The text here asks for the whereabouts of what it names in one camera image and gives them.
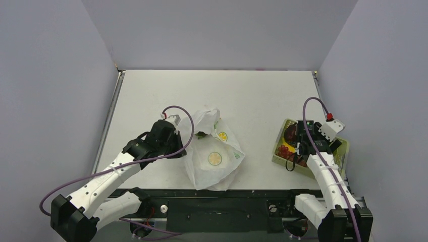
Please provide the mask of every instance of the green tray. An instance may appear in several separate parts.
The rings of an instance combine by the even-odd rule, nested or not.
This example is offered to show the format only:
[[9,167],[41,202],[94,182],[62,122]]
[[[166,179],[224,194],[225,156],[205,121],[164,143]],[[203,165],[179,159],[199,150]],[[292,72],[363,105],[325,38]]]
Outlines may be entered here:
[[[278,155],[275,154],[275,152],[283,144],[283,138],[282,137],[284,134],[284,130],[286,128],[288,128],[290,125],[293,125],[295,123],[296,123],[296,121],[294,121],[292,119],[284,120],[284,123],[281,127],[281,130],[280,130],[278,137],[277,137],[277,140],[275,142],[274,149],[272,151],[272,162],[279,164],[279,165],[282,165],[282,166],[285,166],[287,160],[282,158],[282,157],[279,157]],[[333,152],[333,156],[334,156],[335,163],[339,167],[338,172],[339,172],[340,176],[342,177],[342,179],[345,179],[345,177],[346,177],[345,168],[346,168],[346,163],[348,160],[348,153],[349,153],[350,144],[347,140],[344,140],[344,139],[341,139],[338,137],[337,137],[337,139],[342,142],[342,145],[339,146],[339,148]],[[293,161],[288,161],[289,169],[291,168],[292,165],[293,165]],[[315,178],[312,171],[308,167],[304,167],[304,166],[301,166],[299,164],[296,164],[294,171],[302,173],[308,177]]]

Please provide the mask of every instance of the black metal frame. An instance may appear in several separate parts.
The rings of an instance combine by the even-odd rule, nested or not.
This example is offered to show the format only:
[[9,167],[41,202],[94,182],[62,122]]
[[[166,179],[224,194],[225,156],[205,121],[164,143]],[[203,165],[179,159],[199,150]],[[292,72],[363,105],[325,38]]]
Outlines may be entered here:
[[[152,219],[167,219],[167,230],[173,232],[249,232],[283,233],[285,223],[304,215],[295,206],[299,194],[322,198],[320,190],[158,190],[117,189],[110,198],[130,191],[142,204],[126,218],[145,220],[154,208]],[[168,211],[161,212],[166,205]],[[373,217],[367,208],[354,209],[362,241],[368,241]],[[319,241],[355,241],[348,209],[331,210],[318,228]]]

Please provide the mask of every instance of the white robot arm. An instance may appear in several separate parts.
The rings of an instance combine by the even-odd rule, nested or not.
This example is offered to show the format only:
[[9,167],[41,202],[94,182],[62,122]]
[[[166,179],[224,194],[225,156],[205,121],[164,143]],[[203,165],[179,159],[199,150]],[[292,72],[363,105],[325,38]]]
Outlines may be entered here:
[[[332,150],[341,145],[335,138],[344,127],[345,125],[334,119],[331,113],[327,115],[327,121],[323,125],[305,120],[303,113],[303,120],[298,121],[296,127],[297,155],[306,160],[319,184],[326,205],[321,205],[312,195],[300,194],[295,198],[295,208],[316,226],[319,241],[340,241],[344,239],[345,234],[362,241],[358,224],[371,227],[370,210],[362,209],[354,199],[338,172],[339,167],[334,162]],[[348,230],[349,221],[352,221],[354,233]],[[364,240],[367,240],[368,229],[366,227],[363,229]]]
[[[178,115],[158,120],[150,132],[129,141],[104,169],[112,171],[95,177],[66,198],[58,195],[51,203],[51,227],[67,242],[84,242],[90,241],[98,229],[110,222],[136,213],[143,200],[137,194],[126,192],[108,202],[105,200],[149,162],[125,166],[126,164],[160,155],[172,155],[183,148],[180,133],[176,130],[179,121]],[[186,155],[184,150],[169,158],[183,155]]]

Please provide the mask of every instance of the crumpled plastic bag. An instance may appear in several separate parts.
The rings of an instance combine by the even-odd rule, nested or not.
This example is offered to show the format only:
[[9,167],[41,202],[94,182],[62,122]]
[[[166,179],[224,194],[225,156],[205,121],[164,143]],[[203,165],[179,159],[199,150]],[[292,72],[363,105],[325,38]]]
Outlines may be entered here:
[[187,174],[197,190],[209,189],[225,191],[232,183],[237,168],[245,157],[235,135],[220,118],[220,111],[199,110],[192,119],[189,117],[180,121],[177,130],[185,144],[190,135],[192,142],[186,148],[187,155],[182,157]]

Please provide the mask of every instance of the white wall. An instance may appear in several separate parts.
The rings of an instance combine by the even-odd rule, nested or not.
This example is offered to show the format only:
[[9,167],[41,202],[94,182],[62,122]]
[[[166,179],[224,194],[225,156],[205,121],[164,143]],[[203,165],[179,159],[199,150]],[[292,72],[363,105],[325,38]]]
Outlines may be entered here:
[[318,70],[357,0],[82,0],[119,69]]
[[0,241],[63,241],[38,203],[91,172],[118,73],[79,0],[0,2]]
[[319,70],[327,107],[347,125],[347,174],[376,241],[428,235],[427,11],[426,0],[359,0]]

